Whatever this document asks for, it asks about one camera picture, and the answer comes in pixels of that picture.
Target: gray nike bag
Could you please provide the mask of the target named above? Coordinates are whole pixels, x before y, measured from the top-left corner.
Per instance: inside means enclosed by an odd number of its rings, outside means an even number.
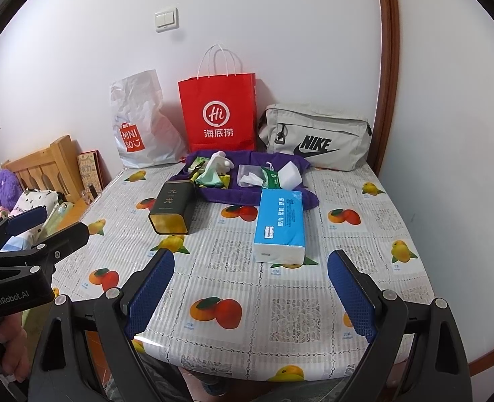
[[[318,168],[353,170],[372,136],[366,119],[312,104],[272,104],[265,120],[259,136],[268,153],[300,155]]]

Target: blue gripper pad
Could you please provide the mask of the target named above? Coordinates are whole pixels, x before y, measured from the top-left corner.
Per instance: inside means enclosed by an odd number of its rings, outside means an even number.
[[[128,304],[128,324],[124,328],[128,340],[146,330],[174,271],[175,258],[173,253],[167,250]]]
[[[329,255],[327,272],[340,302],[353,323],[355,332],[372,343],[377,334],[374,306],[364,296],[361,287],[336,251]]]
[[[32,208],[18,216],[9,218],[7,226],[5,227],[5,232],[7,232],[9,236],[17,236],[37,225],[42,225],[46,222],[47,217],[48,212],[46,211],[46,207],[39,206]]]

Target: wooden headboard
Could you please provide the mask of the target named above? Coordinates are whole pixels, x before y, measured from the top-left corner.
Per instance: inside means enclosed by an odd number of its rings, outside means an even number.
[[[70,202],[81,198],[83,183],[70,136],[57,139],[49,148],[5,162],[1,167],[14,172],[23,189],[55,190],[64,193]]]

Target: human hand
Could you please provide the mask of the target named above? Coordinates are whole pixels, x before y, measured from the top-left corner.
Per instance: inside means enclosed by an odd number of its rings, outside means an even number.
[[[5,316],[0,322],[0,343],[5,343],[1,367],[7,375],[14,374],[18,382],[25,380],[31,370],[26,340],[27,333],[22,328],[22,313]]]

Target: zipper pull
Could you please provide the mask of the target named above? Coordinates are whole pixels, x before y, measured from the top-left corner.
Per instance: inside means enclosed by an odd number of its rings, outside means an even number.
[[[281,125],[282,125],[281,131],[277,133],[277,136],[275,137],[275,141],[274,141],[277,145],[284,145],[284,142],[286,140],[286,136],[284,135],[286,124],[281,124]]]

